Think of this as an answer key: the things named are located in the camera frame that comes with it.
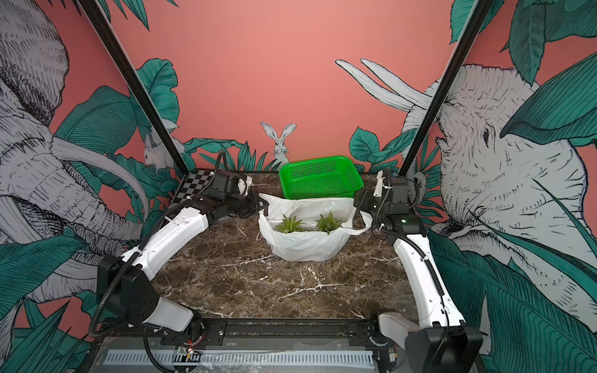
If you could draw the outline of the green pineapple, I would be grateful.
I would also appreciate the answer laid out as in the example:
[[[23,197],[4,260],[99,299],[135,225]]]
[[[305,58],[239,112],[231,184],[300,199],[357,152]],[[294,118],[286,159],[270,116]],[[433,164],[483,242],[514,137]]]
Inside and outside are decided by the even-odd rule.
[[[332,231],[339,229],[341,225],[342,220],[336,219],[333,213],[330,212],[328,215],[320,214],[320,218],[317,219],[316,228],[318,232],[326,233],[329,235],[332,233]]]

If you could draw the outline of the yellow pineapple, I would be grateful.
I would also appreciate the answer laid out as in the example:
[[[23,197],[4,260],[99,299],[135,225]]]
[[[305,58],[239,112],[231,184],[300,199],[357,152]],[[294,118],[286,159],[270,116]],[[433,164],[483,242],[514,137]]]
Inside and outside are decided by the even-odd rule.
[[[279,233],[300,233],[304,232],[303,221],[295,216],[283,216],[281,223],[277,224],[275,230]]]

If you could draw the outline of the white plastic bag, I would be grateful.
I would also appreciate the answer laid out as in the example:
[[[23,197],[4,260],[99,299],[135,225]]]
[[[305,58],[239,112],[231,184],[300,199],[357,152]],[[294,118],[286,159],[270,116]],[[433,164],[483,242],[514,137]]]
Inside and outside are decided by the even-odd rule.
[[[352,236],[367,232],[373,224],[371,214],[362,211],[360,215],[365,227],[353,228],[357,209],[352,198],[288,200],[269,194],[260,194],[259,197],[267,202],[267,207],[259,213],[261,235],[272,253],[286,261],[329,260],[340,252]],[[340,227],[331,233],[319,231],[317,221],[329,215],[340,221]],[[300,221],[302,231],[281,233],[276,230],[285,217]]]

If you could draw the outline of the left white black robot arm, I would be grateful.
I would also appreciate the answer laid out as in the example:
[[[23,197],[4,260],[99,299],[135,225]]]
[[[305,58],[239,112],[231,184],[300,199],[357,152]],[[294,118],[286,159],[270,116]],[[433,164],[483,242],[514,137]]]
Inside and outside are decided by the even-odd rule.
[[[186,244],[217,221],[250,217],[261,209],[253,180],[230,171],[214,171],[199,193],[186,197],[154,223],[149,234],[121,256],[105,256],[97,266],[96,311],[89,334],[108,334],[98,325],[109,311],[130,326],[164,329],[168,335],[194,343],[201,339],[201,314],[157,294],[152,280]]]

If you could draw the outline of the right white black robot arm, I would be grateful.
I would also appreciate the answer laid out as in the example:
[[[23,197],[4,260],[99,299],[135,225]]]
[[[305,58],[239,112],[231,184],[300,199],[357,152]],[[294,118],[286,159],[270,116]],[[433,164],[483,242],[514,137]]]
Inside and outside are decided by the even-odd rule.
[[[403,351],[410,372],[469,372],[483,338],[449,295],[408,187],[407,179],[384,169],[377,175],[374,190],[363,188],[354,195],[354,206],[372,230],[385,236],[400,259],[418,310],[417,324],[397,312],[380,313],[376,330]]]

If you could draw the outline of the green plastic basket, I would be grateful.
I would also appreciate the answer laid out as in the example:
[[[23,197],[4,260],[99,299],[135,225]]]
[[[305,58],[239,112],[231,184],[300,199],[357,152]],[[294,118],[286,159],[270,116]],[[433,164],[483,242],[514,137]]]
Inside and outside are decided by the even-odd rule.
[[[344,156],[331,156],[288,163],[279,170],[286,199],[354,197],[364,182],[353,162]]]

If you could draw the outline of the black white checkerboard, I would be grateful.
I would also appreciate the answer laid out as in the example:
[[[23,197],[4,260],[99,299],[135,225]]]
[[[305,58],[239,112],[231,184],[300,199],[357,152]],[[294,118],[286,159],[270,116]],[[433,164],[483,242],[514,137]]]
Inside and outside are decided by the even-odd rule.
[[[191,171],[180,183],[174,193],[170,206],[178,205],[187,197],[193,197],[199,194],[206,187],[213,176],[211,169],[196,169]]]

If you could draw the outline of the white ruler strip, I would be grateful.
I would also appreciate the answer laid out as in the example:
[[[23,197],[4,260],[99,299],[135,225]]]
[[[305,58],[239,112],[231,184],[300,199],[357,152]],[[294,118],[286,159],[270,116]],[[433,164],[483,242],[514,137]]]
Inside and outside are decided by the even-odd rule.
[[[337,368],[375,368],[371,351],[204,351],[177,354],[158,351],[154,359],[169,368],[224,366],[331,366]]]

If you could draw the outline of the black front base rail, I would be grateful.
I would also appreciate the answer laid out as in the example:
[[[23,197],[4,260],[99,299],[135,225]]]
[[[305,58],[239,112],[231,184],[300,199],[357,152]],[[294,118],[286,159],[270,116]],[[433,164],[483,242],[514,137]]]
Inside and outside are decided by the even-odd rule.
[[[153,326],[150,335],[171,346],[222,346],[231,338],[315,338],[347,340],[352,347],[391,348],[375,321],[363,319],[230,319],[203,318],[183,332]]]

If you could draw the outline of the right black frame post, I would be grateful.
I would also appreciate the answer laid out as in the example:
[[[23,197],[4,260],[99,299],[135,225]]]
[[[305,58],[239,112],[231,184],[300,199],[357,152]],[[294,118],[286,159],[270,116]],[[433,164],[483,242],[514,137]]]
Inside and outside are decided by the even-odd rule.
[[[424,140],[426,139],[432,125],[435,123],[437,115],[451,90],[452,84],[458,76],[460,67],[463,65],[469,51],[477,37],[477,34],[486,19],[493,1],[481,0],[475,1],[474,7],[468,17],[464,30],[458,40],[456,49],[452,53],[452,57],[446,67],[442,79],[439,81],[435,95],[432,97],[432,102],[426,110],[421,126],[416,133],[413,143],[410,146],[407,157],[398,172],[401,177],[406,177],[411,168]]]

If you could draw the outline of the black frame post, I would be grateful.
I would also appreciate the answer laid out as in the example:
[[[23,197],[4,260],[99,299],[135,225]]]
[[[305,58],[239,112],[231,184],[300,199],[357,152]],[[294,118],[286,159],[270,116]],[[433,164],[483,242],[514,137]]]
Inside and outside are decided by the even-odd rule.
[[[398,172],[401,177],[406,177],[411,168],[424,140],[426,139],[432,125],[435,123],[437,115],[451,90],[452,84],[458,76],[460,67],[463,65],[469,51],[477,37],[477,34],[486,19],[493,1],[481,0],[475,1],[474,7],[468,17],[464,30],[458,40],[456,49],[452,53],[452,57],[446,67],[442,79],[439,81],[435,95],[432,97],[432,102],[426,110],[421,126],[416,133],[413,143],[410,146],[407,157]]]
[[[187,168],[180,152],[177,150],[169,132],[164,126],[161,116],[155,107],[148,91],[144,87],[139,78],[137,71],[134,69],[130,58],[127,56],[121,42],[118,40],[116,34],[107,20],[107,16],[101,9],[98,1],[82,0],[78,1],[82,11],[90,21],[95,29],[97,35],[101,39],[104,47],[107,49],[110,57],[118,68],[124,80],[127,82],[128,88],[132,95],[137,99],[141,111],[147,116],[149,123],[155,129],[157,135],[163,142],[168,155],[174,162],[175,167],[183,177],[186,177],[190,171]]]

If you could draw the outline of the left black frame post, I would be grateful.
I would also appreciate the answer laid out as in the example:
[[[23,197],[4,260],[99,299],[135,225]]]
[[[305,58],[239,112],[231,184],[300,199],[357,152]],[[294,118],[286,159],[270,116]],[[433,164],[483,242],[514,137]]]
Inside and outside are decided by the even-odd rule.
[[[168,155],[174,162],[175,167],[183,177],[186,177],[190,171],[187,168],[180,152],[177,150],[169,132],[164,126],[161,116],[155,107],[148,91],[144,87],[139,78],[137,71],[134,69],[130,58],[127,56],[121,42],[118,40],[116,34],[107,20],[107,16],[101,9],[98,1],[82,0],[78,1],[82,11],[90,21],[95,29],[97,35],[101,39],[104,47],[107,49],[110,57],[118,68],[124,80],[127,82],[128,88],[132,95],[137,99],[141,111],[147,116],[149,123],[155,129],[157,135],[163,142]]]

